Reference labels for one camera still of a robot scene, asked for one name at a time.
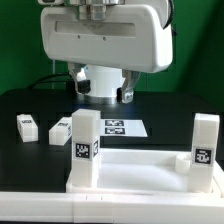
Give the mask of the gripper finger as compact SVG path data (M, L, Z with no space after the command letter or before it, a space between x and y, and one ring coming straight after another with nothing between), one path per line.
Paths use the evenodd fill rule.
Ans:
M128 104L134 98L134 88L140 79L141 73L138 71L123 70L122 77L124 82L117 89L117 101L119 103Z
M90 80L85 74L85 65L79 63L68 63L69 74L75 82L75 90L79 94L87 94L90 92Z

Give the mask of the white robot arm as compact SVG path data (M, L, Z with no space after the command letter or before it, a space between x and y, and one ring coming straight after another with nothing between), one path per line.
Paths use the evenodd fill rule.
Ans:
M141 74L172 62L173 0L37 1L44 50L85 100L129 103Z

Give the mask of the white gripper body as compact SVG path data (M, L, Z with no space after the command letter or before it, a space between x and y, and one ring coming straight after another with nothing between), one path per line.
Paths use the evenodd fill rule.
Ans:
M48 6L41 12L44 50L59 61L159 72L173 59L171 15L171 0L124 0L98 20L82 6Z

